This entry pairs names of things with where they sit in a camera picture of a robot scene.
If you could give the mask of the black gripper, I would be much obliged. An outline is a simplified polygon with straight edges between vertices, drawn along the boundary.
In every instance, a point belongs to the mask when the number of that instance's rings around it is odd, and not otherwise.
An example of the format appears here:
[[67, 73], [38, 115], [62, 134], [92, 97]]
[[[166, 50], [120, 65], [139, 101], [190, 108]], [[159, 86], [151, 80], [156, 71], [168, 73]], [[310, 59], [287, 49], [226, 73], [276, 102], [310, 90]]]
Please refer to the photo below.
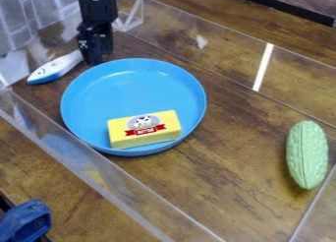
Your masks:
[[[111, 54], [114, 52], [112, 22], [119, 16], [118, 0], [78, 1], [82, 14], [76, 36], [79, 50], [84, 62], [90, 66], [96, 66], [103, 62], [103, 53]], [[99, 36], [88, 31], [98, 29], [100, 29]]]

